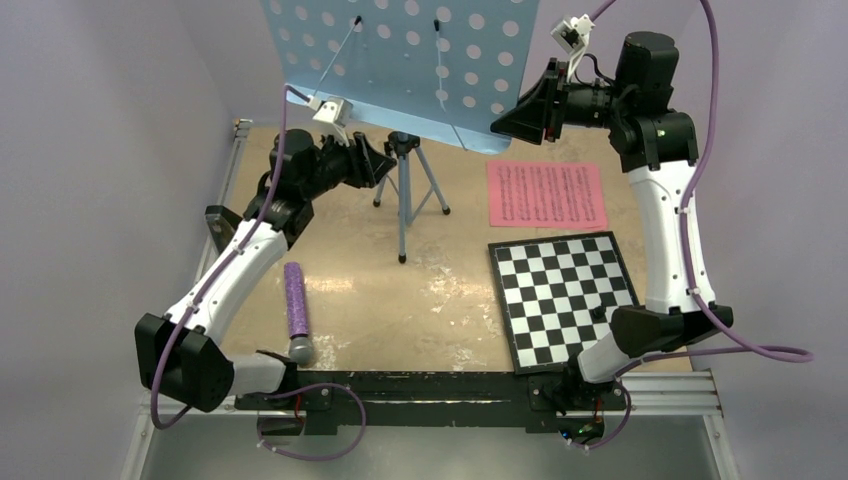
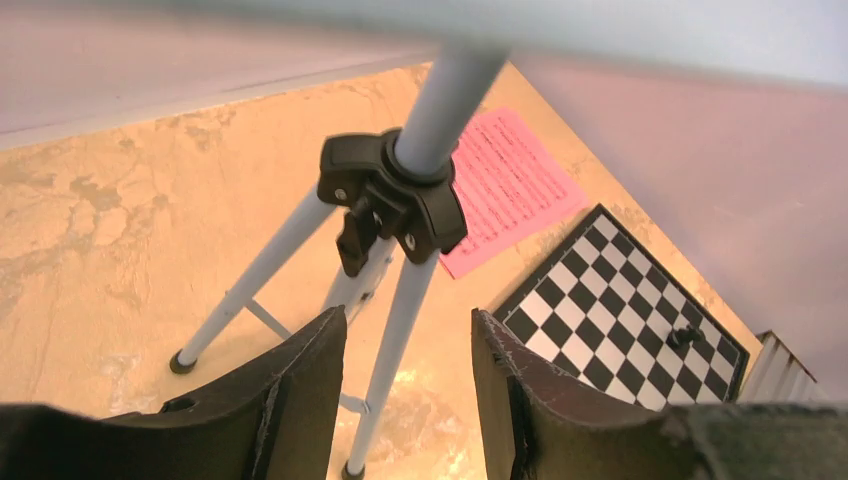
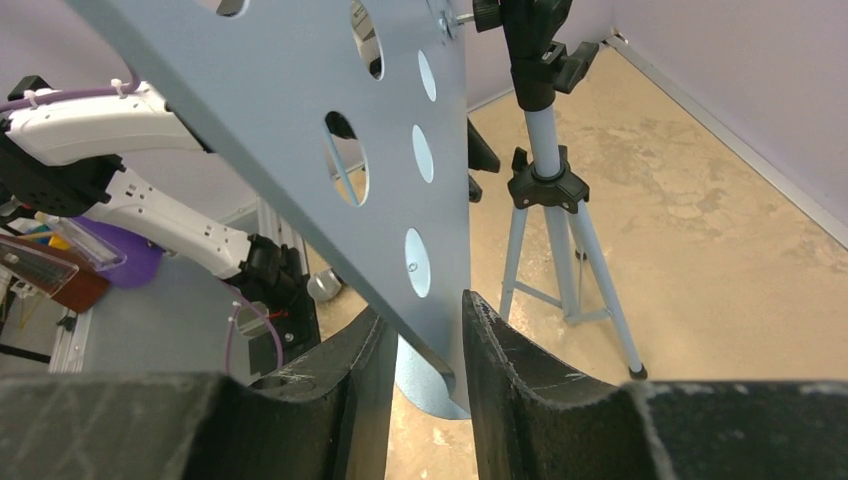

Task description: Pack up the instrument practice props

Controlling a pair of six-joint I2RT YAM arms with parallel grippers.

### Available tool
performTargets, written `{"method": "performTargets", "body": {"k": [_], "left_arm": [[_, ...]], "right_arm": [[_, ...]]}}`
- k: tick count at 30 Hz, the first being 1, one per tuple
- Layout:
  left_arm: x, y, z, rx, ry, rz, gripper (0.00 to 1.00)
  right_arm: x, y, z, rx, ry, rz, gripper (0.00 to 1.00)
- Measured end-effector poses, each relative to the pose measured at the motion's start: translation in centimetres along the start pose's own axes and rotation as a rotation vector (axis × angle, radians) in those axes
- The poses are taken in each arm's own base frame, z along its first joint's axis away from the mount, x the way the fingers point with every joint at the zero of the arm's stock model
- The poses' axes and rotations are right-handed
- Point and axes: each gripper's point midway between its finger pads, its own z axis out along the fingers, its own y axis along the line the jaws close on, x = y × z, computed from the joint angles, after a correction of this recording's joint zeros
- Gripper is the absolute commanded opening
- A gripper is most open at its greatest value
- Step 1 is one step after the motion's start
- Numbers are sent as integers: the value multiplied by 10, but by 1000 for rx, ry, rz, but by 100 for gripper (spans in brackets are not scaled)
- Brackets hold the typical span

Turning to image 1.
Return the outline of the black metronome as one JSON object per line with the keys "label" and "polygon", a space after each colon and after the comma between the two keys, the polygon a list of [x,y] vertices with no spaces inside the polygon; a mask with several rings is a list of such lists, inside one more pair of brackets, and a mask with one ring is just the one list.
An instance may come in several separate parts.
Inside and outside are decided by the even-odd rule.
{"label": "black metronome", "polygon": [[249,225],[240,215],[223,205],[209,205],[204,212],[204,219],[219,255],[228,249],[236,251],[238,255],[244,252],[240,244]]}

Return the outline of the light blue music stand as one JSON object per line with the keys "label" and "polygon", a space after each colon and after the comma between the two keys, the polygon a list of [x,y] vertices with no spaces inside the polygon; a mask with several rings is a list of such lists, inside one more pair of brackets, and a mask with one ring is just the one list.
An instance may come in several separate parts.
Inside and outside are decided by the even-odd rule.
{"label": "light blue music stand", "polygon": [[495,155],[520,95],[535,1],[265,1],[291,100],[340,98],[350,120]]}

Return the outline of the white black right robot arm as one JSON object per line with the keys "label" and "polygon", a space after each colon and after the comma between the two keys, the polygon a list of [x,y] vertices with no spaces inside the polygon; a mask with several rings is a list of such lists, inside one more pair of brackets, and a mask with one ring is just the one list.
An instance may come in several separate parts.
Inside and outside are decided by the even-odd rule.
{"label": "white black right robot arm", "polygon": [[490,129],[533,144],[557,140],[567,125],[605,129],[637,200],[648,267],[645,302],[615,309],[610,332],[569,363],[561,392],[569,404],[584,407],[628,364],[709,338],[732,325],[733,313],[716,303],[705,272],[688,189],[699,158],[695,125],[670,106],[679,60],[674,40],[630,33],[614,77],[586,85],[574,75],[588,35],[563,27],[554,36],[568,59],[551,60]]}

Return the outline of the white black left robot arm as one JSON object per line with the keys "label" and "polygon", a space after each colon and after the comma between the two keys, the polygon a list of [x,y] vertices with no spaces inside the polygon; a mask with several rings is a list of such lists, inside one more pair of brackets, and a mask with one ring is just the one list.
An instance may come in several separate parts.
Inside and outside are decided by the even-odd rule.
{"label": "white black left robot arm", "polygon": [[290,129],[274,139],[269,170],[243,214],[206,209],[219,256],[188,293],[161,315],[146,314],[134,339],[141,384],[153,396],[203,412],[228,396],[259,394],[272,408],[297,399],[298,382],[284,355],[226,356],[220,343],[235,314],[266,272],[290,250],[314,217],[313,202],[339,185],[375,188],[396,167],[387,149],[362,132],[348,145]]}

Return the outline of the purple glitter microphone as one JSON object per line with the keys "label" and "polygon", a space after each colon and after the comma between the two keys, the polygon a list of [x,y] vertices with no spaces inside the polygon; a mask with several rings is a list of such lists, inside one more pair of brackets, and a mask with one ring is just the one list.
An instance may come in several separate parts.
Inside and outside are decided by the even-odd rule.
{"label": "purple glitter microphone", "polygon": [[289,333],[289,358],[300,366],[311,364],[315,347],[310,337],[306,286],[301,265],[288,262],[284,265],[284,286]]}

